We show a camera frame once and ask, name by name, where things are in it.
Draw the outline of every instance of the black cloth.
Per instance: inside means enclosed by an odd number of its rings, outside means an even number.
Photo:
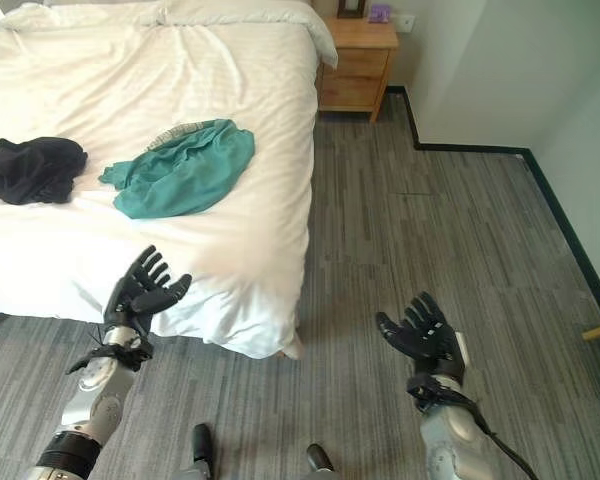
[[[0,199],[23,205],[66,203],[87,154],[73,140],[40,137],[20,144],[0,139]]]

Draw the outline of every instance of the floor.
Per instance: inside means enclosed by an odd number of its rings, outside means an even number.
[[[93,479],[163,479],[213,426],[220,479],[299,479],[321,442],[348,480],[425,479],[411,365],[372,318],[430,291],[468,340],[466,393],[543,480],[600,479],[600,314],[524,162],[417,152],[405,106],[376,125],[323,116],[309,222],[300,362],[250,360],[197,339],[154,338],[126,418]],[[92,345],[88,324],[0,325],[0,479],[35,461]],[[525,478],[489,446],[498,478]]]

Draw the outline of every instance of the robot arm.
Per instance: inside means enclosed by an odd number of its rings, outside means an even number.
[[[82,371],[78,388],[36,466],[25,480],[84,480],[122,419],[127,393],[153,347],[147,340],[153,314],[177,303],[191,276],[165,288],[166,263],[155,247],[146,249],[118,281],[105,310],[105,337],[67,373]]]
[[[396,350],[415,360],[407,392],[423,415],[420,427],[431,480],[492,480],[482,452],[491,438],[532,479],[531,467],[492,432],[477,404],[462,393],[466,352],[433,297],[422,292],[405,310],[398,326],[379,312],[376,323]]]

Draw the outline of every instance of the picture frame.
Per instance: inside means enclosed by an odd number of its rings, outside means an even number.
[[[338,0],[338,18],[362,18],[366,0]]]

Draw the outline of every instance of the teal cloth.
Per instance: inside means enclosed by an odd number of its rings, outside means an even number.
[[[100,181],[120,190],[113,204],[130,218],[196,213],[231,191],[254,152],[250,131],[231,120],[209,120],[135,160],[105,168]]]

